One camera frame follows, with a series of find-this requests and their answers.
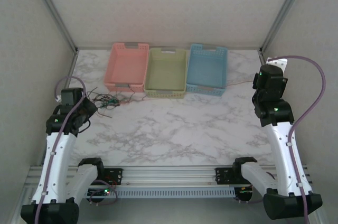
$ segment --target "blue basket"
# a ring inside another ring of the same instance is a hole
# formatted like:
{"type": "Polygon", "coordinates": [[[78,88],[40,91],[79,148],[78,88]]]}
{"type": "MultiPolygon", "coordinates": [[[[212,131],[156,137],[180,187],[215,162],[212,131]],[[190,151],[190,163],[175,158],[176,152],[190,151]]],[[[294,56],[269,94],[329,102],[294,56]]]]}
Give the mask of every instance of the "blue basket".
{"type": "Polygon", "coordinates": [[[203,45],[193,44],[186,80],[186,91],[212,96],[222,96],[227,84],[228,49],[203,50],[203,45]]]}

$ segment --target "cable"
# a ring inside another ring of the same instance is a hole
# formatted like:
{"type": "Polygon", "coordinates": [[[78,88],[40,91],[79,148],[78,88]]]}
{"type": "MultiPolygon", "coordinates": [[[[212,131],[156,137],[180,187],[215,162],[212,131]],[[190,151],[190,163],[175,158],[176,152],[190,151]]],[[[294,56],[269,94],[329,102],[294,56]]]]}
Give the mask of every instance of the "cable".
{"type": "MultiPolygon", "coordinates": [[[[306,58],[306,57],[303,57],[303,56],[281,56],[281,57],[275,57],[275,58],[272,58],[272,59],[268,59],[268,62],[274,61],[274,60],[278,60],[278,59],[301,59],[301,60],[305,60],[305,61],[313,64],[318,69],[318,71],[319,71],[319,73],[321,74],[321,77],[322,77],[322,89],[321,89],[321,92],[318,95],[317,99],[313,102],[313,104],[311,104],[311,106],[306,110],[306,112],[304,112],[301,115],[301,117],[293,124],[293,126],[290,129],[287,141],[288,141],[288,143],[291,143],[292,134],[295,131],[296,127],[310,113],[310,111],[318,104],[318,102],[320,101],[320,99],[323,97],[324,92],[325,92],[325,88],[326,88],[326,79],[325,79],[325,74],[324,74],[323,69],[320,67],[319,64],[317,64],[312,59],[309,59],[309,58],[306,58]]],[[[301,175],[300,175],[300,173],[298,171],[298,167],[297,167],[297,163],[296,163],[296,159],[295,159],[295,154],[294,154],[293,148],[289,147],[289,151],[290,151],[290,156],[291,156],[292,164],[293,164],[293,167],[294,167],[294,170],[295,170],[295,173],[296,173],[297,182],[301,183],[302,179],[301,179],[301,175]]],[[[305,223],[308,223],[307,201],[306,201],[305,191],[304,191],[303,187],[299,187],[299,189],[301,191],[302,199],[303,199],[305,223]]]]}
{"type": "MultiPolygon", "coordinates": [[[[109,188],[111,188],[111,190],[112,190],[112,191],[114,192],[114,194],[115,194],[115,200],[114,200],[113,202],[108,202],[108,203],[96,203],[97,206],[107,206],[107,205],[109,205],[109,204],[115,204],[115,203],[116,203],[116,201],[118,200],[117,191],[116,191],[116,185],[117,185],[116,182],[115,182],[115,184],[116,184],[115,186],[114,186],[114,182],[113,182],[113,185],[110,185],[109,183],[107,183],[107,182],[105,182],[105,181],[103,181],[103,180],[95,180],[94,183],[102,183],[102,184],[108,186],[109,188]]],[[[92,197],[93,197],[96,193],[98,193],[98,192],[100,192],[100,191],[104,191],[104,190],[105,190],[105,189],[98,189],[98,190],[94,191],[94,192],[90,195],[90,198],[89,198],[90,204],[93,203],[92,197]]]]}
{"type": "Polygon", "coordinates": [[[254,80],[247,80],[247,81],[243,81],[243,82],[239,82],[239,83],[229,84],[229,85],[226,85],[226,87],[228,87],[228,86],[235,86],[235,85],[238,85],[238,84],[247,83],[247,82],[253,82],[253,81],[254,80]]]}
{"type": "Polygon", "coordinates": [[[272,175],[270,172],[266,172],[268,175],[270,175],[274,180],[275,180],[275,177],[274,175],[272,175]]]}
{"type": "MultiPolygon", "coordinates": [[[[59,140],[61,138],[61,135],[62,135],[62,132],[64,130],[64,127],[69,119],[69,117],[71,116],[71,114],[80,106],[80,104],[82,103],[82,101],[85,99],[86,97],[86,87],[85,87],[85,83],[83,83],[83,81],[78,78],[78,77],[75,77],[75,76],[66,76],[66,77],[63,77],[62,79],[60,79],[57,84],[55,85],[55,89],[54,89],[54,97],[56,98],[57,97],[57,90],[58,90],[58,86],[59,84],[65,80],[65,79],[76,79],[78,80],[81,84],[82,84],[82,88],[83,88],[83,93],[82,93],[82,97],[80,98],[80,100],[74,105],[74,107],[69,111],[69,113],[66,115],[62,125],[61,125],[61,128],[59,130],[59,133],[57,135],[57,138],[55,139],[55,142],[54,142],[54,145],[52,147],[52,153],[55,152],[57,146],[58,146],[58,143],[59,143],[59,140]]],[[[41,194],[41,198],[40,198],[40,202],[39,204],[37,205],[37,209],[36,209],[36,214],[35,214],[35,218],[34,218],[34,224],[39,224],[39,216],[40,216],[40,211],[41,211],[41,207],[42,207],[42,204],[43,204],[43,200],[45,198],[45,194],[47,192],[47,185],[48,185],[48,180],[49,180],[49,175],[51,173],[51,167],[52,167],[52,163],[53,163],[53,159],[54,159],[54,155],[51,154],[50,158],[49,158],[49,161],[48,161],[48,165],[47,165],[47,170],[46,170],[46,176],[45,176],[45,179],[44,179],[44,182],[43,182],[43,188],[42,188],[42,194],[41,194]]]]}
{"type": "Polygon", "coordinates": [[[91,125],[91,122],[90,122],[90,120],[88,120],[88,126],[87,126],[85,129],[79,131],[78,133],[79,133],[79,134],[80,134],[80,133],[83,133],[85,130],[87,130],[87,129],[90,127],[90,125],[91,125]]]}

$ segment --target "marble surface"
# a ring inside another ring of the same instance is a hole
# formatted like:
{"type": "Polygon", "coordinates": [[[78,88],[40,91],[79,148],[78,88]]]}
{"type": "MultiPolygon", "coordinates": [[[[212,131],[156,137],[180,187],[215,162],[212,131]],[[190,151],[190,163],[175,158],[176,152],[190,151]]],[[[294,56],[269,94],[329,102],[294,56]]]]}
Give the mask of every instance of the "marble surface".
{"type": "MultiPolygon", "coordinates": [[[[108,93],[103,79],[109,54],[80,51],[73,75],[87,90],[97,87],[96,92],[108,93]]],[[[254,50],[229,51],[228,63],[228,85],[252,80],[260,68],[254,50]]],[[[70,86],[80,85],[72,80],[70,86]]],[[[241,156],[272,164],[267,136],[254,114],[253,94],[247,82],[228,86],[222,97],[187,93],[184,99],[145,98],[101,109],[112,118],[91,117],[91,127],[77,139],[71,165],[85,157],[101,157],[105,165],[230,165],[241,156]]],[[[133,99],[143,97],[139,93],[133,99]]]]}

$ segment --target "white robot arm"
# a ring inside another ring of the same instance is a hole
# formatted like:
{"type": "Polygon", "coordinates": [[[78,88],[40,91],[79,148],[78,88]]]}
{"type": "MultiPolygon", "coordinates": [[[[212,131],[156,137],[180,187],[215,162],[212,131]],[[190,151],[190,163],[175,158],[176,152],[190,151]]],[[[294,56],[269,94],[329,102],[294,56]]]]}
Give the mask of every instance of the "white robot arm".
{"type": "Polygon", "coordinates": [[[70,155],[79,128],[97,110],[89,99],[82,97],[83,94],[82,88],[63,89],[62,104],[57,106],[46,122],[47,147],[39,186],[32,203],[21,208],[21,217],[28,224],[76,224],[83,195],[94,180],[102,179],[104,175],[100,158],[86,158],[79,163],[76,175],[66,185],[70,155]],[[70,115],[60,133],[65,117],[77,103],[81,104],[70,115]]]}
{"type": "Polygon", "coordinates": [[[304,216],[302,189],[308,213],[322,205],[321,196],[312,192],[304,174],[295,135],[289,136],[294,118],[289,103],[281,98],[286,83],[282,68],[271,64],[261,66],[253,81],[256,92],[252,102],[255,114],[269,138],[278,182],[266,174],[252,157],[238,158],[233,166],[237,174],[241,174],[262,195],[265,210],[271,219],[304,216]],[[301,182],[298,182],[295,169],[301,182]]]}

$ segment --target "gray wall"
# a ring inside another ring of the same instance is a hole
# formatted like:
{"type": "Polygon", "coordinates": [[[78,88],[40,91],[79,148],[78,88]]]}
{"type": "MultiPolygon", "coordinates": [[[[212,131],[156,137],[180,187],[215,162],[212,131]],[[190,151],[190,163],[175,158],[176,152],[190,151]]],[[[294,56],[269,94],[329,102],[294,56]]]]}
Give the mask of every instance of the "gray wall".
{"type": "MultiPolygon", "coordinates": [[[[338,0],[296,0],[267,56],[302,55],[318,62],[327,79],[326,93],[296,131],[301,157],[330,223],[338,223],[338,0]]],[[[285,99],[297,119],[315,100],[321,77],[307,62],[289,60],[285,99]]]]}
{"type": "Polygon", "coordinates": [[[0,223],[43,153],[54,83],[71,58],[41,0],[0,0],[0,223]]]}
{"type": "Polygon", "coordinates": [[[113,42],[257,48],[284,0],[53,0],[78,47],[113,42]]]}

